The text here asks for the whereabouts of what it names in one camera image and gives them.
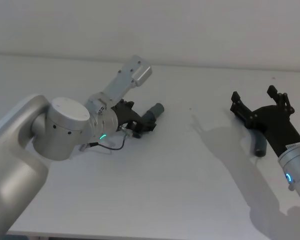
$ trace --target black cable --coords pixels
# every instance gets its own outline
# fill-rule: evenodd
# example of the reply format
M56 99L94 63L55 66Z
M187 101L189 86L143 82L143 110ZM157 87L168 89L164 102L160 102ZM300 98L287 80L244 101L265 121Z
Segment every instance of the black cable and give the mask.
M92 147L95 147L95 146L100 146L100 147L105 148L105 149L117 151L117 150L121 150L121 149L125 146L126 138L127 138L127 135L124 135L123 141L122 141L122 145L121 145L121 147L119 147L119 148L112 148L112 147L109 147L109 146L105 146L105 145L102 145L102 144L98 143L97 141L96 141L96 142L90 142L88 145L89 145L91 148L92 148Z

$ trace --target black bracket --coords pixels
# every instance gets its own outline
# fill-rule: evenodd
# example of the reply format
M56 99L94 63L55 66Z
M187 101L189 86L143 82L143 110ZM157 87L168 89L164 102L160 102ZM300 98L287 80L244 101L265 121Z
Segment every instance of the black bracket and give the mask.
M145 132L152 132L156 127L157 117L164 112L164 107L157 103L150 108L143 116L140 116L132 110L133 101L120 100L112 110L118 118L118 126L126 124L125 128L132 130L133 137L139 139Z
M300 135L290 122L290 115L295 110L290 105L288 95L278 93L273 85L269 86L267 93L276 105L263 106L251 111L234 91L230 110L243 121L247 129L260 131L279 157L287 150L288 145L300 143Z

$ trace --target white table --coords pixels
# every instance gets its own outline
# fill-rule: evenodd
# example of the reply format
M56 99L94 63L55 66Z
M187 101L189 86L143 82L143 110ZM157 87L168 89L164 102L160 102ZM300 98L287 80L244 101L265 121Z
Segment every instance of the white table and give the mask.
M121 64L0 56L0 118L24 96L84 103ZM229 111L238 91L252 110L273 104L274 84L295 108L300 73L154 66L126 100L165 112L121 151L95 147L53 162L45 186L9 233L99 239L300 240L300 199L277 157L250 155L249 132ZM111 139L120 144L120 136Z

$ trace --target robotic arm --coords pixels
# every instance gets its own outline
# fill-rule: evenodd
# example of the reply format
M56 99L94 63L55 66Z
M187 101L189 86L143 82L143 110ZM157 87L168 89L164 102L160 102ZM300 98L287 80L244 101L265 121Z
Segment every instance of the robotic arm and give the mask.
M251 111L239 94L232 94L231 111L244 123L247 129L260 132L269 142L278 156L291 191L296 190L300 196L300 135L290 122L290 115L295 112L286 93L278 93L271 85L267 91L276 105L263 106Z
M160 103L139 116L132 110L134 102L122 99L151 74L151 65L135 55L85 106L65 97L49 103L44 96L33 95L0 121L0 236L44 185L48 175L45 158L66 160L76 145L84 151L117 131L141 138L143 133L154 130L157 117L164 111ZM42 157L26 151L31 140Z

